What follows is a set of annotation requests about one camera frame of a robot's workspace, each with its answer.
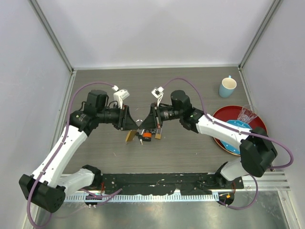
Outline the small brass padlock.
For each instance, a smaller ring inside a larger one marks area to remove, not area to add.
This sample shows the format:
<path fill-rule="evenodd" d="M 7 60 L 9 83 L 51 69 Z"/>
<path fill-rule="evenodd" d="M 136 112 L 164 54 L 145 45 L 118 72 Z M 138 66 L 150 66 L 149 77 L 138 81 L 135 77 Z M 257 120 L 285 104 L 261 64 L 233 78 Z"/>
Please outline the small brass padlock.
<path fill-rule="evenodd" d="M 161 140 L 162 138 L 162 128 L 157 128 L 155 133 L 155 139 Z"/>

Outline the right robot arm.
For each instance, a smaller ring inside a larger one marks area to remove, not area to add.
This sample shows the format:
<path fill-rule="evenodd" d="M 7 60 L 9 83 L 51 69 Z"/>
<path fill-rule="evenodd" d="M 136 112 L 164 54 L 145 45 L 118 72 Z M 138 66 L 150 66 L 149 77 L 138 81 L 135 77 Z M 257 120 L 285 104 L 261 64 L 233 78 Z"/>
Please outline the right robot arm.
<path fill-rule="evenodd" d="M 225 162 L 215 172 L 214 180 L 218 187 L 227 188 L 233 180 L 245 175 L 261 177 L 276 158 L 277 151 L 264 129 L 238 128 L 215 119 L 193 107 L 183 90 L 173 91 L 171 102 L 152 103 L 148 116 L 139 128 L 160 130 L 164 121 L 178 119 L 187 130 L 209 135 L 239 149 L 239 159 Z"/>

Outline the orange black padlock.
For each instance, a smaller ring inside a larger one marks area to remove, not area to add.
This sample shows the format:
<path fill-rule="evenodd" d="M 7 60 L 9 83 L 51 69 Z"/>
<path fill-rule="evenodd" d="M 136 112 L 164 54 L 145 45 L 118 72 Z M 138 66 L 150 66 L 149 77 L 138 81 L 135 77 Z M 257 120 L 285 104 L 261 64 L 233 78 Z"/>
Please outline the orange black padlock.
<path fill-rule="evenodd" d="M 142 142 L 150 142 L 152 140 L 152 130 L 144 129 L 141 133 L 141 141 Z"/>

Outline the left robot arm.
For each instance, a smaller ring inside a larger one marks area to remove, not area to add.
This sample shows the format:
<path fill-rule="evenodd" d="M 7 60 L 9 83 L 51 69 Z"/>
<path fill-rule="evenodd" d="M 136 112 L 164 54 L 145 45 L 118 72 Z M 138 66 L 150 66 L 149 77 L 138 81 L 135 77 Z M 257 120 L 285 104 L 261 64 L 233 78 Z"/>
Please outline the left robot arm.
<path fill-rule="evenodd" d="M 30 203 L 54 213 L 67 196 L 84 187 L 97 190 L 101 186 L 101 171 L 90 165 L 66 178 L 61 175 L 76 150 L 99 124 L 112 124 L 122 131 L 138 128 L 129 107 L 123 104 L 129 95 L 126 89 L 116 91 L 113 97 L 117 104 L 109 107 L 105 91 L 91 90 L 88 93 L 84 109 L 70 114 L 68 126 L 41 165 L 30 176 L 23 174 L 19 179 L 21 190 Z"/>

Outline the large brass padlock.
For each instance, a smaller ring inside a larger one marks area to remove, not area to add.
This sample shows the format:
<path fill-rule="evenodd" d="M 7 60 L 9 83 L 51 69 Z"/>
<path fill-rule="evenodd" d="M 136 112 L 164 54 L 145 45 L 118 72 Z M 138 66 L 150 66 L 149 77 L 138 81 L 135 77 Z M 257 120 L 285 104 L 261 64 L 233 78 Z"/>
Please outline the large brass padlock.
<path fill-rule="evenodd" d="M 137 137 L 137 136 L 135 135 L 136 132 L 139 132 L 139 128 L 134 129 L 134 130 L 130 130 L 130 131 L 128 132 L 127 136 L 126 136 L 125 142 L 126 142 L 126 143 L 129 143 L 129 142 L 133 141 L 133 139 L 134 139 L 135 137 Z"/>

